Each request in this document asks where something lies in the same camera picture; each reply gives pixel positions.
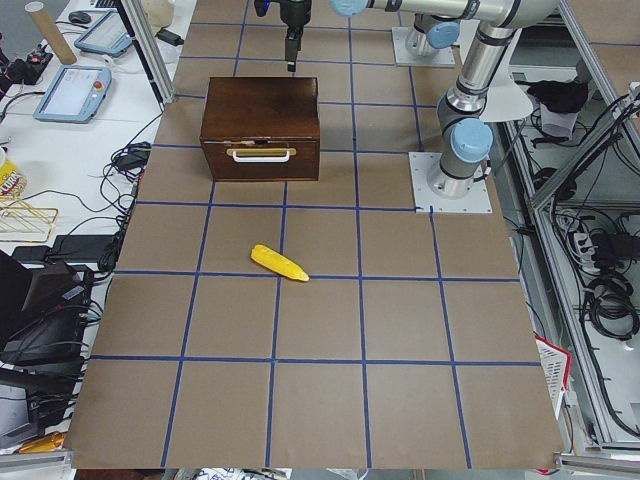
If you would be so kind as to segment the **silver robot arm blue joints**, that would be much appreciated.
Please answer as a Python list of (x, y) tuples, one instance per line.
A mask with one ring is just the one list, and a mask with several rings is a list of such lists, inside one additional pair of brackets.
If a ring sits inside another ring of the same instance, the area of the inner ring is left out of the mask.
[(488, 158), (493, 133), (481, 119), (487, 91), (507, 49), (522, 28), (546, 18), (556, 1), (333, 1), (344, 17), (366, 8), (409, 11), (455, 20), (477, 19), (473, 41), (456, 83), (438, 103), (444, 142), (440, 169), (449, 178), (466, 180)]

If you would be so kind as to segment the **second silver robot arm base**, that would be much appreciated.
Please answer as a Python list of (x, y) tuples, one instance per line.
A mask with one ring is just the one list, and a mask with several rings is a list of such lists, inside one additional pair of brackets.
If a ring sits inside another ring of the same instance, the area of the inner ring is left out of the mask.
[(460, 25), (451, 18), (416, 13), (405, 38), (409, 63), (425, 66), (449, 66), (455, 63), (452, 45), (460, 34)]

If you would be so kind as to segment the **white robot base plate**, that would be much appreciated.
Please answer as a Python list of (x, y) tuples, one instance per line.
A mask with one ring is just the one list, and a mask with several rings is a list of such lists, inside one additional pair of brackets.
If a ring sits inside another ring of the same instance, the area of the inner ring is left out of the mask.
[(441, 154), (410, 152), (409, 163), (417, 213), (491, 214), (491, 201), (480, 166), (466, 180), (447, 177), (440, 169)]

